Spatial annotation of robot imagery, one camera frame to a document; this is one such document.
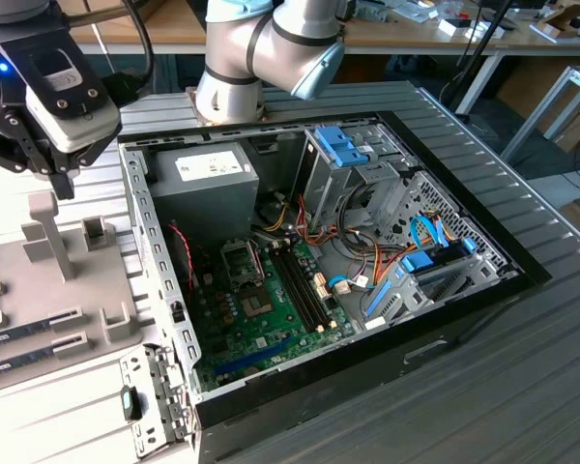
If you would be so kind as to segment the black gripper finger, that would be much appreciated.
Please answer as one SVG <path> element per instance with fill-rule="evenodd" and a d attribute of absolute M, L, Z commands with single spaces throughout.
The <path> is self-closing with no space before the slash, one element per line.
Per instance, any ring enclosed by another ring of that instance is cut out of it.
<path fill-rule="evenodd" d="M 38 141 L 16 113 L 0 114 L 0 167 L 13 173 L 30 170 L 51 183 L 58 199 L 74 199 L 72 156 Z"/>

